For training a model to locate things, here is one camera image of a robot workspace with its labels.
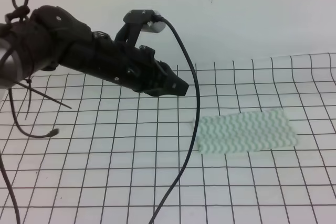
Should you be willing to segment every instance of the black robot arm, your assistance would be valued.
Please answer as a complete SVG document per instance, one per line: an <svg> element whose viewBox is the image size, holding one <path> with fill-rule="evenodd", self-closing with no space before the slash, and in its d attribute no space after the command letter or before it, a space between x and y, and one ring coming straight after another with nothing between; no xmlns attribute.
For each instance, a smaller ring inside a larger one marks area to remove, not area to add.
<svg viewBox="0 0 336 224"><path fill-rule="evenodd" d="M185 95L188 84L166 63L155 60L155 50L135 48L140 31L163 30L164 23L156 22L158 17L153 10L128 12L113 41L108 34L92 32L60 7L42 6L29 20L12 23L10 31L0 37L0 46L6 49L20 38L23 44L15 47L19 48L12 54L15 66L7 77L21 81L37 70L51 71L62 65L154 97Z"/></svg>

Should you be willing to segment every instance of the black knot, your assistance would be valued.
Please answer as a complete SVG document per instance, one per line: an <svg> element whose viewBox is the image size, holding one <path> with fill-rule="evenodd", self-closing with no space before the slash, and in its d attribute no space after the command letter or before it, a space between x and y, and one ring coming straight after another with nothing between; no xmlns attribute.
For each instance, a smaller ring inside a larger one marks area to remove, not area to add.
<svg viewBox="0 0 336 224"><path fill-rule="evenodd" d="M24 18L29 14L29 12L30 9L28 6L26 5L19 6L12 13L8 13L5 15L5 21L6 23L10 23L14 18Z"/></svg>

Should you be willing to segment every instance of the green wavy pattern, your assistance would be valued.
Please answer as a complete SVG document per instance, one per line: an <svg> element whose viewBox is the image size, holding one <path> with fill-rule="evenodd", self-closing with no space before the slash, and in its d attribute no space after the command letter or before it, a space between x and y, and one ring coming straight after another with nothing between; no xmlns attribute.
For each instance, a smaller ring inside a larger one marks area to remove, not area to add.
<svg viewBox="0 0 336 224"><path fill-rule="evenodd" d="M298 143L282 109L203 116L199 122L197 146L202 154L261 151Z"/></svg>

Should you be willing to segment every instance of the white surface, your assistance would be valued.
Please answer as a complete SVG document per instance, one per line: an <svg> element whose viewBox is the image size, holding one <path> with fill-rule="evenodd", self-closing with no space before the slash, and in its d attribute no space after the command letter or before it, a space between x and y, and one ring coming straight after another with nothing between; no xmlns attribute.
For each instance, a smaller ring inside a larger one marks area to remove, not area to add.
<svg viewBox="0 0 336 224"><path fill-rule="evenodd" d="M334 222L336 55L312 56L312 69L309 56L273 63L274 70L270 59L255 60L253 66L251 61L217 63L216 71L213 64L197 65L201 114L282 106L299 144L227 156L193 152L181 186L155 223ZM189 71L178 75L192 83ZM84 74L34 77L33 86L72 110L34 96L25 121L26 91L14 89L25 130L34 125L33 133L45 134L60 128L56 137L36 140L13 127L8 101L0 104L0 150L22 223L148 223L154 202L157 206L184 162L195 116L193 86L187 97L159 99L144 94L139 99L137 93ZM0 180L1 207L0 223L14 223Z"/></svg>
<svg viewBox="0 0 336 224"><path fill-rule="evenodd" d="M13 8L11 0L0 3L3 17ZM129 10L159 10L198 63L336 52L334 0L30 0L32 10L41 5L61 6L112 38ZM156 57L169 64L184 62L168 29L142 34L140 44L153 47Z"/></svg>

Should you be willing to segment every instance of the grid line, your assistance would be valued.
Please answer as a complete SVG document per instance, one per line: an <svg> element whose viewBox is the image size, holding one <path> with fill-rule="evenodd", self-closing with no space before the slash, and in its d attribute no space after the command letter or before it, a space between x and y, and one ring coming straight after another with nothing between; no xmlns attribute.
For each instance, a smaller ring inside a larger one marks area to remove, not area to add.
<svg viewBox="0 0 336 224"><path fill-rule="evenodd" d="M220 114L220 109L219 109L219 100L218 100L218 91L217 91L217 78L216 78L216 63L214 62L214 75L215 75L215 89L216 89L216 95L217 95L217 105L218 105L218 115ZM227 157L226 154L224 154L225 157L225 164L227 165ZM232 193L231 193L231 187L230 187L230 177L229 177L229 170L226 167L226 176L227 176L227 183L228 183L228 188L229 188L229 195L230 195L230 203L231 203L231 212L232 212L232 221L233 224L236 224L235 221L235 215L234 215L234 211L233 211L233 203L232 203Z"/></svg>

